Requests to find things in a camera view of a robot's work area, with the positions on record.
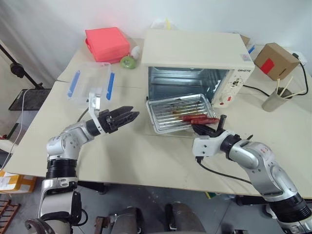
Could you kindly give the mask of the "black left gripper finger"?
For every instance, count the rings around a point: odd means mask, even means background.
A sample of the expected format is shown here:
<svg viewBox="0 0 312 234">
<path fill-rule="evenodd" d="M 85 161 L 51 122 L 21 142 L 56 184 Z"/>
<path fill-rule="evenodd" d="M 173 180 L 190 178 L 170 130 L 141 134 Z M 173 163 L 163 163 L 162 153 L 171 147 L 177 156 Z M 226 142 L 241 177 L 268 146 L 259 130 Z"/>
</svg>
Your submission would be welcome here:
<svg viewBox="0 0 312 234">
<path fill-rule="evenodd" d="M 129 111 L 129 112 L 123 113 L 114 118 L 114 124 L 117 128 L 120 128 L 134 121 L 138 117 L 138 115 L 139 115 L 138 111 Z"/>
<path fill-rule="evenodd" d="M 131 119 L 133 118 L 132 109 L 133 109 L 133 106 L 121 106 L 111 111 L 111 118 Z"/>
</svg>

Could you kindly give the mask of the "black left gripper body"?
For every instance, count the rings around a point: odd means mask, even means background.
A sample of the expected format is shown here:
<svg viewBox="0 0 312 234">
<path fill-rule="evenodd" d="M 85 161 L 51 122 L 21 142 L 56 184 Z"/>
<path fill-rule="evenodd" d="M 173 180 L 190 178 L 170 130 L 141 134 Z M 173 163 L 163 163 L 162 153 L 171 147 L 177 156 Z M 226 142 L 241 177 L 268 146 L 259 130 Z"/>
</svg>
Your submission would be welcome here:
<svg viewBox="0 0 312 234">
<path fill-rule="evenodd" d="M 99 112 L 98 121 L 105 133 L 111 134 L 117 131 L 117 126 L 114 120 L 114 113 L 107 110 Z"/>
</svg>

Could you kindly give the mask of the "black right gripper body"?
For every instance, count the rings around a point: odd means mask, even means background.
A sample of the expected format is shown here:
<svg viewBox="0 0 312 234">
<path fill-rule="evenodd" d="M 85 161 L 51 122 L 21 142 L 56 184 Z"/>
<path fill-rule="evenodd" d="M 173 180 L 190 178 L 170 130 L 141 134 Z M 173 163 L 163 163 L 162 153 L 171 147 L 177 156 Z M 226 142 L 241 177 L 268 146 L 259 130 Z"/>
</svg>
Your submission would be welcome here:
<svg viewBox="0 0 312 234">
<path fill-rule="evenodd" d="M 221 130 L 214 130 L 214 129 L 210 128 L 210 129 L 204 130 L 204 135 L 212 137 L 212 138 L 215 138 L 215 137 L 220 136 L 223 132 L 224 132 L 223 129 L 221 129 Z"/>
</svg>

